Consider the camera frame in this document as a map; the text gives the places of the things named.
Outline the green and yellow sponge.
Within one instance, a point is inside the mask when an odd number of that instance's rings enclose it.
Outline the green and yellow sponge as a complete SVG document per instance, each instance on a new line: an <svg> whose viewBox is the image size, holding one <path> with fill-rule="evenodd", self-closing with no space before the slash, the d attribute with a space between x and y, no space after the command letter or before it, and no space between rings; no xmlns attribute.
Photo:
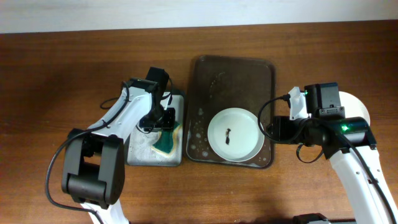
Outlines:
<svg viewBox="0 0 398 224"><path fill-rule="evenodd" d="M175 122L172 130L161 131L158 140L151 145L151 149L167 157L171 156L177 150L181 127L180 123Z"/></svg>

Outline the white plate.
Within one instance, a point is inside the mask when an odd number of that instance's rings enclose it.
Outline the white plate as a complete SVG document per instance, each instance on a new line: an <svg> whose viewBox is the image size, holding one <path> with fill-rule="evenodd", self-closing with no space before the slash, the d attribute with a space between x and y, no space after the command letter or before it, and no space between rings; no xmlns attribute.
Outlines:
<svg viewBox="0 0 398 224"><path fill-rule="evenodd" d="M207 137L215 154L230 162L252 159L264 144L257 117L242 108L217 113L208 125Z"/></svg>
<svg viewBox="0 0 398 224"><path fill-rule="evenodd" d="M340 91L340 102L341 106L345 108L345 118L362 117L368 123L371 124L369 112L364 103L354 95Z"/></svg>

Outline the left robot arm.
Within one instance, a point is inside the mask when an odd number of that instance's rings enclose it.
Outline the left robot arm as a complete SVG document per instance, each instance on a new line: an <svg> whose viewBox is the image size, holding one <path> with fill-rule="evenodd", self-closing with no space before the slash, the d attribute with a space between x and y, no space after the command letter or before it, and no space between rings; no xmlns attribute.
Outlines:
<svg viewBox="0 0 398 224"><path fill-rule="evenodd" d="M175 109L166 93L169 74L151 67L144 79L123 82L120 97L88 129L68 135L63 164L62 190L88 212L95 223L127 223L119 201L125 180L126 155L134 129L156 133L170 152L177 132Z"/></svg>

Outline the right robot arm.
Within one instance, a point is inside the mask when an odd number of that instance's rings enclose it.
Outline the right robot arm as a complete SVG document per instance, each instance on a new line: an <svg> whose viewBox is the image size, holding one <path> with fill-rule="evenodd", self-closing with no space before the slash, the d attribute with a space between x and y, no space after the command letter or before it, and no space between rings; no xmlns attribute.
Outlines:
<svg viewBox="0 0 398 224"><path fill-rule="evenodd" d="M397 205L387 186L364 103L337 83L293 87L280 100L288 116L276 116L260 131L276 144L320 146L320 157L337 173L356 223L397 223Z"/></svg>

